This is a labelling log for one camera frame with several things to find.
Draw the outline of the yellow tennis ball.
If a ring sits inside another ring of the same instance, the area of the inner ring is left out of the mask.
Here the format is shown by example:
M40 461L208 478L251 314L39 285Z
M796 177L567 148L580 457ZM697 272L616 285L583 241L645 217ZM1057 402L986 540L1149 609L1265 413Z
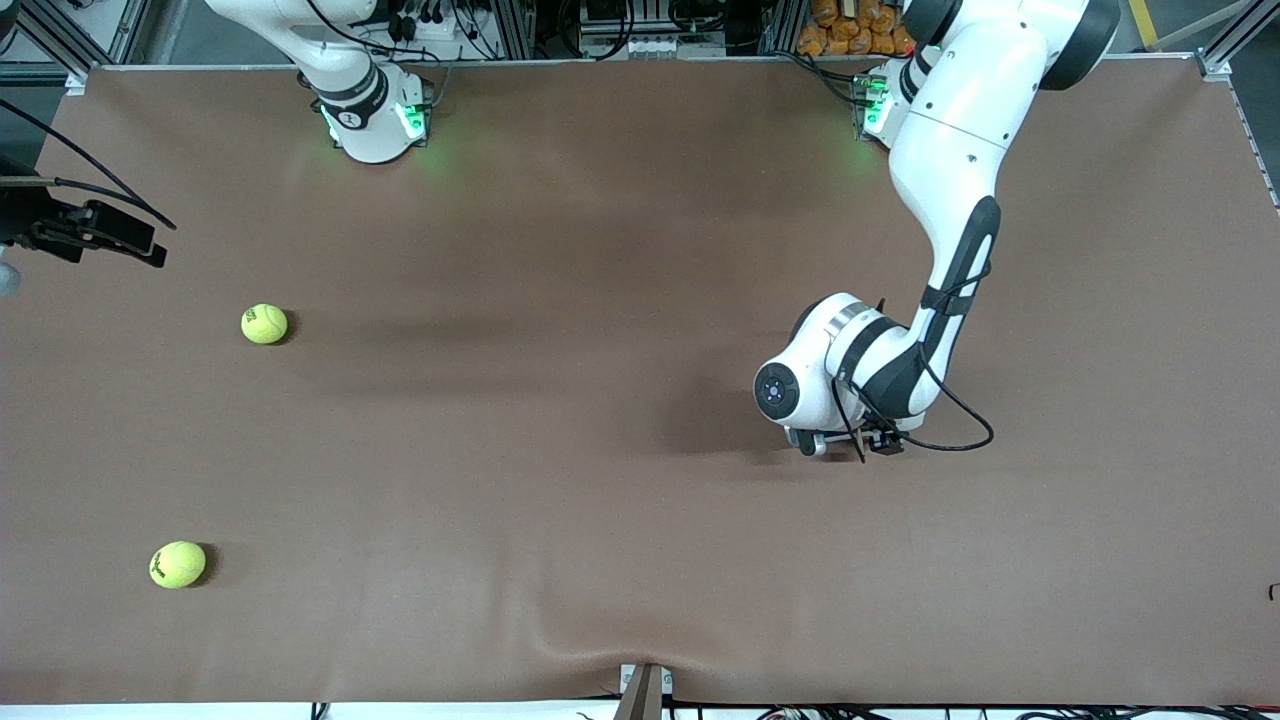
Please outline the yellow tennis ball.
M252 343L274 345L285 338L289 322L282 309L271 304L257 304L243 311L239 328L244 338Z
M204 547L191 541L174 541L152 555L148 574L164 589L182 589L195 584L205 574L207 555Z

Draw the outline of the brown table mat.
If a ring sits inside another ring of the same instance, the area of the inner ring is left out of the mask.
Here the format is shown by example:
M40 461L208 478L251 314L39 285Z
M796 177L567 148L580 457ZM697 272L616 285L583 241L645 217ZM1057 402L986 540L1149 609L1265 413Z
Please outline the brown table mat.
M104 70L56 126L168 264L13 252L0 705L602 694L1280 705L1280 217L1228 86L1041 95L947 384L969 454L792 451L751 393L929 273L783 61L472 67L385 167L288 70ZM256 345L241 315L282 309ZM164 589L152 555L205 574Z

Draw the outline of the orange objects pile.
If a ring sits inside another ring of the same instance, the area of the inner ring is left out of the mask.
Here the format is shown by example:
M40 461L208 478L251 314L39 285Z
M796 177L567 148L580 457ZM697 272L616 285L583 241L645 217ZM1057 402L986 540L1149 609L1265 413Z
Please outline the orange objects pile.
M916 42L902 0L806 0L794 53L800 56L910 56Z

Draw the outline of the white electrical connector block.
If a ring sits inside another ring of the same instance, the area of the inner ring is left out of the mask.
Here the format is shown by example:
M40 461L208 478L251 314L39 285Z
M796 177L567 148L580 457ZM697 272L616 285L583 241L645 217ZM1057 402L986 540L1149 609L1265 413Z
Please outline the white electrical connector block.
M589 59L668 60L676 59L678 50L678 37L671 35L639 35L625 44L617 37L584 35L579 44L579 51Z

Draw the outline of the aluminium frame strut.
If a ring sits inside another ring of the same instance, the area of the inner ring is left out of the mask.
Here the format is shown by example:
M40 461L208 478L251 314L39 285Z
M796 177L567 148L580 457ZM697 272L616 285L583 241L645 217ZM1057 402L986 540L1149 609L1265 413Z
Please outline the aluminium frame strut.
M90 73L131 63L155 0L0 0L0 87L84 92Z
M1196 53L1199 73L1206 82L1225 82L1231 74L1230 60L1266 26L1280 17L1280 0L1239 0L1224 27Z

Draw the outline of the metal table clamp bracket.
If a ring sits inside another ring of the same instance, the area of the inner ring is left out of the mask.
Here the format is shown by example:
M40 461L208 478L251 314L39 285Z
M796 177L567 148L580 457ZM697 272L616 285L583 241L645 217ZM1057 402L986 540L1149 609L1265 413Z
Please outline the metal table clamp bracket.
M669 720L666 701L675 684L668 667L625 664L620 667L620 702L613 720Z

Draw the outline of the aluminium frame post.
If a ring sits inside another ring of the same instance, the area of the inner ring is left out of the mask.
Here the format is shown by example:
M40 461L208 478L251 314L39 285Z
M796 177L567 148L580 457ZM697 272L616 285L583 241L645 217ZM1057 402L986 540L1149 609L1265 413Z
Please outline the aluminium frame post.
M762 0L763 29L758 53L794 53L800 32L810 19L809 0Z
M492 45L495 59L534 59L538 0L475 0L475 4L484 15L483 37Z

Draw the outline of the aluminium table edge rail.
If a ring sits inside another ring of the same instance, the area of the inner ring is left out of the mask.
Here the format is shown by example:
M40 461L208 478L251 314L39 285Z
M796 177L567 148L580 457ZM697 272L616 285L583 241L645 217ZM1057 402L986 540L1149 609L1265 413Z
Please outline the aluminium table edge rail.
M1258 167L1260 176L1261 176L1261 178L1263 181L1263 186L1265 186L1265 188L1266 188L1266 191L1268 193L1270 202L1272 204L1274 210L1276 211L1276 215L1280 217L1280 193L1277 193L1277 191L1275 188L1275 184L1272 182L1272 177L1268 173L1268 169L1266 167L1265 159L1262 158L1262 152L1261 152L1260 146L1258 146L1258 143L1256 141L1254 132L1253 132L1253 129L1251 127L1251 123L1247 119L1245 109L1243 108L1242 100L1239 97L1239 94L1235 90L1233 79L1228 79L1228 87L1230 90L1231 100L1234 102L1234 108L1235 108L1236 114L1239 117L1239 120L1242 123L1243 132L1245 135L1247 142L1248 142L1248 145L1251 147L1254 163Z

